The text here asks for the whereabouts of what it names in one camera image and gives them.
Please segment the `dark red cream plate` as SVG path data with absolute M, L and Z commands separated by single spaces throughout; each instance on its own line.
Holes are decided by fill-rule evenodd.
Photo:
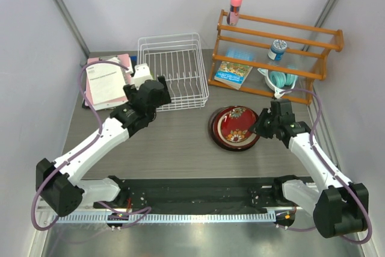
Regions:
M 246 145 L 246 146 L 241 146 L 241 147 L 233 147 L 233 146 L 224 144 L 222 141 L 220 141 L 220 143 L 221 143 L 221 148 L 223 148 L 225 150 L 229 150 L 229 151 L 232 151 L 232 152 L 242 152 L 242 151 L 245 151 L 245 150 L 248 150 L 248 149 L 252 148 L 257 143 L 257 141 L 255 141 L 252 144 L 249 144 L 249 145 Z

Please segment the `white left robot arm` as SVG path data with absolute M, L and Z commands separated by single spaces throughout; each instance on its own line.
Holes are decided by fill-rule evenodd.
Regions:
M 170 104 L 165 76 L 153 77 L 147 64 L 135 66 L 131 84 L 124 85 L 127 102 L 117 106 L 99 128 L 74 149 L 54 161 L 38 162 L 35 187 L 59 217 L 80 205 L 103 202 L 122 208 L 129 199 L 128 186 L 116 176 L 86 181 L 84 175 L 108 152 L 148 127 L 157 108 Z

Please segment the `dark red patterned plate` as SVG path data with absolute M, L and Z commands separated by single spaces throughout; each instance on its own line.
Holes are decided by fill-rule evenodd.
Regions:
M 214 120 L 215 135 L 224 144 L 241 147 L 258 140 L 255 133 L 249 131 L 258 120 L 258 115 L 250 108 L 242 106 L 225 107 Z

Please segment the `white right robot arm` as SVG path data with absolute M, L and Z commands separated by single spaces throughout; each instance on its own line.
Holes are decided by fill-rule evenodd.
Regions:
M 275 93 L 270 108 L 264 108 L 250 131 L 263 138 L 277 138 L 306 168 L 317 189 L 290 177 L 272 190 L 274 203 L 293 202 L 309 213 L 317 231 L 324 238 L 366 232 L 355 244 L 368 243 L 372 237 L 369 218 L 369 191 L 363 183 L 346 177 L 324 153 L 315 139 L 316 128 L 298 122 L 285 91 Z

